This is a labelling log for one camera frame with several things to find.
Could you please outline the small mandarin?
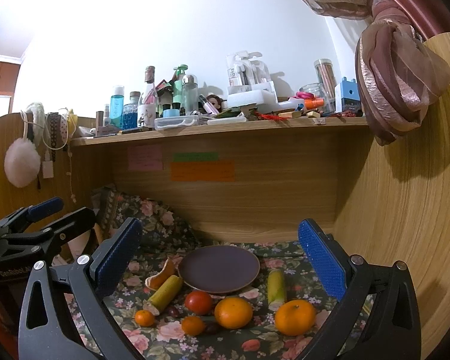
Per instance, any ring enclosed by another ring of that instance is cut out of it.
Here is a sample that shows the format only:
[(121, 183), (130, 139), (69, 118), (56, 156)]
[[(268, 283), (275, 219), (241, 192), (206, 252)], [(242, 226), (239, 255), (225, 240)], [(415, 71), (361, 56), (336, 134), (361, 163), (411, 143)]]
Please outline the small mandarin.
[(199, 336), (206, 330), (206, 323), (198, 316), (187, 316), (181, 321), (181, 328), (188, 336)]
[(135, 313), (135, 322), (142, 328), (152, 327), (155, 322), (155, 316), (149, 310), (138, 310)]

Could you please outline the peeled pomelo piece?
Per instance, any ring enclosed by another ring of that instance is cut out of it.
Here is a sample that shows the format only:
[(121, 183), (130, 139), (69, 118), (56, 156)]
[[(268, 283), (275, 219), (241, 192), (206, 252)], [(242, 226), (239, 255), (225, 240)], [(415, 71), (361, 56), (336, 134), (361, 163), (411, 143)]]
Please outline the peeled pomelo piece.
[(151, 275), (145, 280), (145, 286), (152, 291), (157, 291), (175, 272), (175, 264), (171, 258), (167, 258), (162, 269), (157, 274)]

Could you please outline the yellow corn piece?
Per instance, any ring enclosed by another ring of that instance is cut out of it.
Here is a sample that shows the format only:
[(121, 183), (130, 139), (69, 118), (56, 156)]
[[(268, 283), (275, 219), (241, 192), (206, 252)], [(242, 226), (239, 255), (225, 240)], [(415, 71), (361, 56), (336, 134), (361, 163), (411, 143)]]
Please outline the yellow corn piece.
[(280, 269), (271, 271), (267, 278), (267, 303), (270, 311), (278, 309), (286, 303), (287, 291), (285, 276)]
[(181, 277), (171, 275), (147, 301), (144, 301), (143, 309), (158, 316), (174, 300), (182, 285)]

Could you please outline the large orange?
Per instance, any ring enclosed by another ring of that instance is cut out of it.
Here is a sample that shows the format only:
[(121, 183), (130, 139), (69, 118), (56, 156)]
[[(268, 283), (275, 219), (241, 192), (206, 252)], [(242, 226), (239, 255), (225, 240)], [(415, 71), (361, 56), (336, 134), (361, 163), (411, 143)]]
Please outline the large orange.
[(306, 300), (284, 303), (274, 314), (275, 328), (285, 336), (301, 336), (313, 328), (316, 309)]
[(234, 330), (246, 326), (253, 317), (251, 304), (241, 297), (226, 297), (214, 309), (216, 322), (223, 328)]

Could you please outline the dark red jujube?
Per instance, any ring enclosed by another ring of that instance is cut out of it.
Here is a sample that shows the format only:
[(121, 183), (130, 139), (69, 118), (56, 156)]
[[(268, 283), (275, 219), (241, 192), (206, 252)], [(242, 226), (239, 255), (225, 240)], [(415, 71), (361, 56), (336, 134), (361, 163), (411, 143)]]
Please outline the dark red jujube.
[(167, 314), (169, 314), (173, 318), (178, 318), (180, 316), (178, 309), (174, 306), (169, 306), (167, 308)]

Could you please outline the red tomato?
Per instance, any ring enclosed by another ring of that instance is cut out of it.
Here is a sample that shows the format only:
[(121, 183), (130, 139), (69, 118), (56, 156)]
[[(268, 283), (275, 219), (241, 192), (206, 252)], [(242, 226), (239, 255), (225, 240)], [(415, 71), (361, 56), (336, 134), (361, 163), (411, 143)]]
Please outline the red tomato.
[(206, 315), (213, 309), (213, 298), (203, 291), (192, 291), (185, 298), (184, 306), (193, 314)]

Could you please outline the white fluffy earmuffs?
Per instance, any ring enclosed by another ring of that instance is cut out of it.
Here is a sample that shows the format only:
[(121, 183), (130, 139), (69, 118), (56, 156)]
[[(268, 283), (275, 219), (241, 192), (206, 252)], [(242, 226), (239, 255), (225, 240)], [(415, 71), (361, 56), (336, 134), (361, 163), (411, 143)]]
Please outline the white fluffy earmuffs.
[(16, 188), (24, 188), (34, 181), (40, 171), (41, 157), (37, 147), (43, 141), (45, 112), (41, 103), (30, 104), (20, 111), (23, 122), (22, 137), (16, 139), (4, 156), (4, 173)]

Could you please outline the pink sticky note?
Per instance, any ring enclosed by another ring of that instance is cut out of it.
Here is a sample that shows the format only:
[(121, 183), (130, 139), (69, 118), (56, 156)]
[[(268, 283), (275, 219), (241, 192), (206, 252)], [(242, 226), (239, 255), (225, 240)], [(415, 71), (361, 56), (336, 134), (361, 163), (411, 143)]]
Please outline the pink sticky note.
[(135, 145), (127, 148), (128, 170), (132, 172), (156, 172), (163, 170), (160, 145)]

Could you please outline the floral pillow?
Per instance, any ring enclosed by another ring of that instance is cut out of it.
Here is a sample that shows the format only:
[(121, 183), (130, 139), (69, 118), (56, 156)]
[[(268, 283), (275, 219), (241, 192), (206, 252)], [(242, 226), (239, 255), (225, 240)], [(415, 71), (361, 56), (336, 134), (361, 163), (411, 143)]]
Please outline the floral pillow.
[(126, 219), (135, 218), (142, 226), (139, 247), (148, 253), (184, 253), (201, 245), (192, 226), (164, 202), (119, 192), (111, 186), (94, 190), (91, 202), (105, 239)]

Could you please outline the floral green bedsheet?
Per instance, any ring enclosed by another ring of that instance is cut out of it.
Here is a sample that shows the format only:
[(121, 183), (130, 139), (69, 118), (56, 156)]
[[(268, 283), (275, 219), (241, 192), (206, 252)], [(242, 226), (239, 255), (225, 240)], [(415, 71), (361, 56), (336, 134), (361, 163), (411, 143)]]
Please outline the floral green bedsheet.
[[(260, 262), (255, 281), (228, 297), (209, 296), (209, 314), (193, 314), (186, 305), (191, 289), (184, 285), (151, 326), (136, 322), (152, 295), (145, 278), (159, 272), (164, 261), (179, 264), (195, 246), (172, 246), (164, 251), (141, 248), (129, 263), (105, 305), (128, 340), (145, 359), (296, 359), (311, 342), (337, 304), (326, 294), (297, 242), (244, 244)], [(269, 307), (268, 277), (280, 271), (287, 300), (306, 302), (299, 314), (308, 331), (286, 336), (275, 324)]]

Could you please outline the green sticky note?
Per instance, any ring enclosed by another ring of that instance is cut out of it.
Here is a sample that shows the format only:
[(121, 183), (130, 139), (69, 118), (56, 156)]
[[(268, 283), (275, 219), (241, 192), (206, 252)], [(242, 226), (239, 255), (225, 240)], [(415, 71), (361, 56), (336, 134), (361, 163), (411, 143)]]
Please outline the green sticky note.
[(213, 162), (218, 160), (218, 152), (177, 152), (173, 156), (175, 163)]

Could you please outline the blue liquid bottle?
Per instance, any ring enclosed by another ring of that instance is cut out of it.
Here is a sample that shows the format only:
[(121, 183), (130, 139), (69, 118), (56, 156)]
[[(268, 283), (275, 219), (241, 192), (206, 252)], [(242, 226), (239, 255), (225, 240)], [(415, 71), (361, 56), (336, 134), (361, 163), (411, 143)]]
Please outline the blue liquid bottle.
[(122, 110), (124, 104), (124, 87), (119, 86), (115, 88), (113, 95), (110, 97), (109, 103), (109, 117), (111, 125), (120, 128), (122, 127)]

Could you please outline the clear plastic tray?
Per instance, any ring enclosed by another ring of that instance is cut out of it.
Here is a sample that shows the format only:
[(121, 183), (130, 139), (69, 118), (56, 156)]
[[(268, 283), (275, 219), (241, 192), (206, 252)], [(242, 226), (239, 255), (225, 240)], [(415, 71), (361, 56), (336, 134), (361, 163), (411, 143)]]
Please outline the clear plastic tray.
[(187, 128), (199, 125), (200, 117), (198, 115), (180, 115), (173, 117), (163, 117), (154, 120), (154, 127), (157, 131), (163, 131), (171, 128)]

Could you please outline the dark purple plate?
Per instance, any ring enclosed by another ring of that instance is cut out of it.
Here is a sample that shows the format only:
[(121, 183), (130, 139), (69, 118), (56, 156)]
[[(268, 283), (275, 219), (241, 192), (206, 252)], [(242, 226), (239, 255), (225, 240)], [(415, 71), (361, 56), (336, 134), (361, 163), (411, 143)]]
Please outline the dark purple plate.
[(257, 256), (234, 245), (212, 245), (188, 253), (178, 264), (178, 274), (195, 290), (210, 294), (237, 292), (257, 278)]

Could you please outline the orange sticky note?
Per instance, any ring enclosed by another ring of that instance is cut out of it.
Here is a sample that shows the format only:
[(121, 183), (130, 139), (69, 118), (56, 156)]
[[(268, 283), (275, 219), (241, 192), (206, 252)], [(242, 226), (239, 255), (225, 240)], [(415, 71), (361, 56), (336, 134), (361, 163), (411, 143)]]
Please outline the orange sticky note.
[(170, 180), (177, 182), (232, 182), (235, 180), (232, 160), (170, 164)]

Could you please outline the green pump bottle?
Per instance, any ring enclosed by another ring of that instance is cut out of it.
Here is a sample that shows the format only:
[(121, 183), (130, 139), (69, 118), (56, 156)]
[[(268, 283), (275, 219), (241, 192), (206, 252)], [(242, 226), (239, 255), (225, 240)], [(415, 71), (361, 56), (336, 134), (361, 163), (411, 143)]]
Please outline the green pump bottle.
[(174, 75), (172, 77), (171, 83), (173, 84), (173, 100), (172, 105), (178, 109), (183, 107), (183, 78), (186, 74), (188, 66), (186, 64), (181, 64), (175, 67)]

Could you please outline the wooden headboard shelf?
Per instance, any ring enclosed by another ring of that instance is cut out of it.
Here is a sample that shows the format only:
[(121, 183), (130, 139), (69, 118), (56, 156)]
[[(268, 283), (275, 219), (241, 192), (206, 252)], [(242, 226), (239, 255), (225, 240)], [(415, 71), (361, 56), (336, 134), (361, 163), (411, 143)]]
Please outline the wooden headboard shelf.
[(50, 197), (74, 211), (111, 185), (166, 203), (199, 234), (227, 242), (291, 241), (307, 218), (332, 230), (372, 143), (357, 118), (81, 138), (57, 154), (53, 178), (18, 189), (3, 167), (22, 130), (19, 115), (0, 118), (0, 218)]

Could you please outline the blue pencil sharpener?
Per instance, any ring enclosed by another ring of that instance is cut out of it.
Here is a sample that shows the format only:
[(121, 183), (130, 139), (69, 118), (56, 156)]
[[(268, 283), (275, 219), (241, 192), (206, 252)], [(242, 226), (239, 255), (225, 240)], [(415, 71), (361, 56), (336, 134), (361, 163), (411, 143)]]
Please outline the blue pencil sharpener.
[(335, 109), (338, 113), (351, 112), (355, 115), (362, 111), (359, 87), (355, 79), (345, 76), (335, 87)]

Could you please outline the pink tied curtain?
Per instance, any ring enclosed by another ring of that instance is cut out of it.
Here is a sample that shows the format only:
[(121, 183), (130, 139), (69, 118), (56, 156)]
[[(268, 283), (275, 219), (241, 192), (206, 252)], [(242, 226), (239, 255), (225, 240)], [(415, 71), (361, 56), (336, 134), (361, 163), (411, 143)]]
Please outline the pink tied curtain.
[(441, 0), (303, 0), (321, 16), (371, 22), (358, 40), (359, 97), (376, 141), (388, 145), (419, 128), (450, 85), (450, 67), (423, 41), (450, 32)]

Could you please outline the clear tall jar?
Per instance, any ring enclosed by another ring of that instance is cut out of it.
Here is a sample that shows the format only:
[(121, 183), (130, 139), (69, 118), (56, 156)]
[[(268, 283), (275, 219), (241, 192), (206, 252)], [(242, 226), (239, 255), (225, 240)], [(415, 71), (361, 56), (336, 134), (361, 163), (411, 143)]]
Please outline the clear tall jar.
[(323, 85), (325, 93), (330, 99), (334, 99), (337, 81), (333, 71), (332, 61), (327, 58), (319, 58), (314, 61), (314, 69), (319, 83)]

